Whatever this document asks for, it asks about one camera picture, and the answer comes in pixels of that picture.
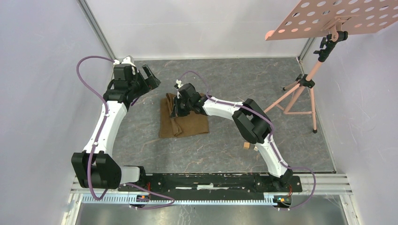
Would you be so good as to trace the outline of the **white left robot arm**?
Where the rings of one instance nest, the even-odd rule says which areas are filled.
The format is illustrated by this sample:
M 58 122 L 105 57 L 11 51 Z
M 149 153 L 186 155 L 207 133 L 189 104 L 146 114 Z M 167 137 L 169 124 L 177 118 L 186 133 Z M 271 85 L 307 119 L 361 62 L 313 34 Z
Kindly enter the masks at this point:
M 121 167 L 112 159 L 113 146 L 120 124 L 132 102 L 160 85 L 148 65 L 146 73 L 130 63 L 115 65 L 114 79 L 103 94 L 97 126 L 82 152 L 72 155 L 71 163 L 82 188 L 117 189 L 122 179 Z

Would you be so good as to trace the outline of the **brown cloth napkin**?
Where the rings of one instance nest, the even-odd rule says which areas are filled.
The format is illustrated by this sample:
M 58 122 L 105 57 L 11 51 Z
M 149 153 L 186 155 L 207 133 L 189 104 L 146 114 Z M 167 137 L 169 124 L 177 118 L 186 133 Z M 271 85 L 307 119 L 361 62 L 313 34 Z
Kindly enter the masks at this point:
M 160 101 L 159 138 L 182 138 L 208 134 L 209 123 L 205 115 L 190 113 L 186 117 L 171 118 L 175 94 L 167 93 Z

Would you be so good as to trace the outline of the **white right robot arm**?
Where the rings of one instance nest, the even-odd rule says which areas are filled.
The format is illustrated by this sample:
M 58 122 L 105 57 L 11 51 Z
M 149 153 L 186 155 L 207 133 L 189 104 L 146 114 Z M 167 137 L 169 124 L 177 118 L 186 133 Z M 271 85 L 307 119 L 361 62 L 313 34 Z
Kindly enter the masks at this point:
M 218 116 L 235 122 L 241 136 L 253 144 L 263 157 L 276 191 L 284 191 L 293 177 L 292 169 L 280 155 L 272 137 L 274 126 L 258 104 L 247 99 L 230 102 L 199 94 L 191 83 L 176 81 L 177 96 L 173 99 L 171 117 L 185 117 L 191 112 L 205 116 Z

